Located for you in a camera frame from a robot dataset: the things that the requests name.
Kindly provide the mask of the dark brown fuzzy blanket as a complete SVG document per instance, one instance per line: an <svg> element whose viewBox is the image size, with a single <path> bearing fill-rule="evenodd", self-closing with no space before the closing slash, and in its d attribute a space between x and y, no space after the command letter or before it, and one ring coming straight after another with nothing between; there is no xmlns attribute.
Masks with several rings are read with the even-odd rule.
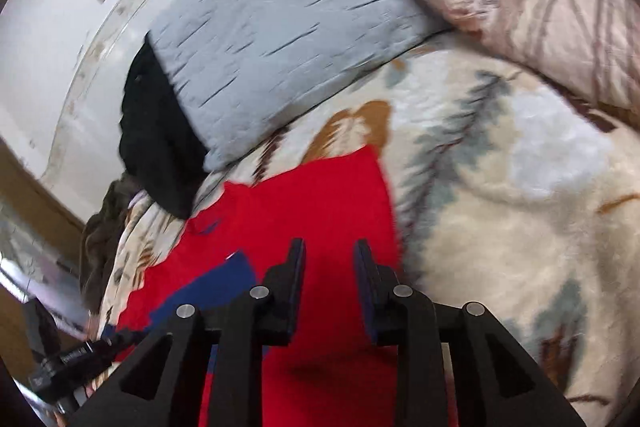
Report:
<svg viewBox="0 0 640 427"><path fill-rule="evenodd" d="M111 276L120 236L125 228L130 202L141 190L129 173L114 180L107 189L101 209L86 223L79 251L79 289L92 315L100 312L104 291Z"/></svg>

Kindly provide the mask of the red and blue knit sweater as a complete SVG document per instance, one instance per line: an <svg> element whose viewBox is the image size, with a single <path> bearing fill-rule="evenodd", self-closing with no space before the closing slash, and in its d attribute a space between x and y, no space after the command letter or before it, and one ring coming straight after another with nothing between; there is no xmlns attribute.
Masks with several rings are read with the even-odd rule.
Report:
<svg viewBox="0 0 640 427"><path fill-rule="evenodd" d="M305 246L291 343L262 359L267 426L388 426L395 418L397 352L364 326L354 246L380 265L400 261L390 195L370 148L307 162L256 185L227 183L184 226L167 258L145 269L119 315L120 329L152 329L178 306L231 303Z"/></svg>

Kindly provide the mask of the grey quilted pillow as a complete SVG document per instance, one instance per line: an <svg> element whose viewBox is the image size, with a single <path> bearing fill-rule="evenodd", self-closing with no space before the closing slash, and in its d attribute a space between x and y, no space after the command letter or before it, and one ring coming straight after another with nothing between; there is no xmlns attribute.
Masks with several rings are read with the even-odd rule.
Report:
<svg viewBox="0 0 640 427"><path fill-rule="evenodd" d="M213 172L444 28L416 0L175 0L146 38Z"/></svg>

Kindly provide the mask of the black garment pile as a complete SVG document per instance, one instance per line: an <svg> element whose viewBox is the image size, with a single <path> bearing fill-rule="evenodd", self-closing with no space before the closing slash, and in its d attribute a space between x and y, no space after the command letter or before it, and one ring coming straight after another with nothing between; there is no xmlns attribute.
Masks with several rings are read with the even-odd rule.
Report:
<svg viewBox="0 0 640 427"><path fill-rule="evenodd" d="M118 151L126 171L163 210L189 219L206 178L206 150L148 40L129 67L120 110Z"/></svg>

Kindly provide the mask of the cream leaf-pattern fleece blanket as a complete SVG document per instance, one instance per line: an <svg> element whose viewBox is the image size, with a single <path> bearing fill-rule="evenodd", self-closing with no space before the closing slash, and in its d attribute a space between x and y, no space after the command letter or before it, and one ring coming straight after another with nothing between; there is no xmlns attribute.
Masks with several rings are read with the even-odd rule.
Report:
<svg viewBox="0 0 640 427"><path fill-rule="evenodd" d="M533 72L448 32L239 144L226 184L378 155L405 277L438 303L488 306L589 426L639 377L639 137Z"/></svg>

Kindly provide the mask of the wooden glass-door wardrobe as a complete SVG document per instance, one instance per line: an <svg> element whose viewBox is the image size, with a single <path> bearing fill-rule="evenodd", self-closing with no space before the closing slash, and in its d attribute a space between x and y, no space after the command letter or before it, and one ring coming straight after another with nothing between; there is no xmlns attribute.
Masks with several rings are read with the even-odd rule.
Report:
<svg viewBox="0 0 640 427"><path fill-rule="evenodd" d="M1 145L1 358L23 386L36 366L23 303L54 317L63 347L86 337L89 313L78 285L81 223Z"/></svg>

